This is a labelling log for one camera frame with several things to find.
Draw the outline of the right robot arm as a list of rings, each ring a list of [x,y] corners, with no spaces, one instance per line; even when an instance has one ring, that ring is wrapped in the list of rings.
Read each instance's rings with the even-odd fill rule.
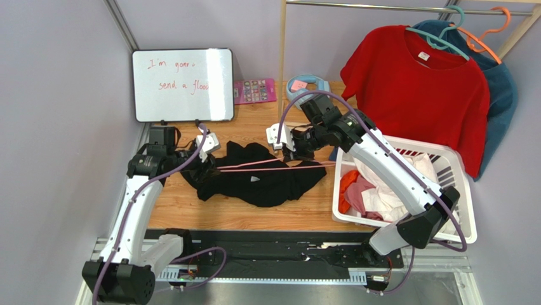
[[[420,174],[369,118],[341,96],[322,90],[308,91],[302,96],[312,97],[302,104],[311,122],[307,135],[298,140],[287,129],[284,120],[294,104],[290,102],[280,122],[267,129],[267,141],[275,151],[296,152],[304,148],[311,153],[325,146],[339,147],[367,165],[394,191],[408,213],[374,231],[368,242],[374,252],[387,255],[407,246],[423,249],[435,240],[448,220],[455,226],[462,246],[457,248],[443,241],[439,244],[458,252],[467,250],[464,233],[452,212],[460,198],[454,187],[441,187]]]

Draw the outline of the black t shirt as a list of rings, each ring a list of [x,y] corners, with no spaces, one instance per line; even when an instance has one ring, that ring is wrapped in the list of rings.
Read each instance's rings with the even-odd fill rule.
[[[232,166],[249,163],[235,172],[226,172],[207,182],[194,182],[190,171],[181,172],[200,200],[207,201],[216,194],[239,198],[256,207],[276,207],[288,200],[299,200],[326,176],[326,169],[313,161],[288,166],[277,160],[267,148],[258,143],[242,146],[233,141],[226,145],[227,154],[217,158],[217,165]]]

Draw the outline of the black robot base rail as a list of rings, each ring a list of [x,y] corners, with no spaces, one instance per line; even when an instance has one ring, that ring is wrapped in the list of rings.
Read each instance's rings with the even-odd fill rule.
[[[380,290],[405,267],[400,250],[369,254],[362,232],[207,231],[191,232],[186,262],[157,276],[173,285],[213,283],[331,284]]]

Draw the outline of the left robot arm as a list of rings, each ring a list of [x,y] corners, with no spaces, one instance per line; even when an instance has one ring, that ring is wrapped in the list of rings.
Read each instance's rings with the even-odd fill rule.
[[[201,134],[184,150],[178,149],[180,130],[152,126],[149,139],[128,162],[124,199],[112,232],[95,260],[84,263],[82,276],[92,291],[92,304],[148,304],[156,278],[171,263],[189,261],[195,252],[190,231],[167,229],[147,250],[144,238],[154,205],[166,179],[193,170],[206,174],[213,168],[211,153],[220,144],[203,123]]]

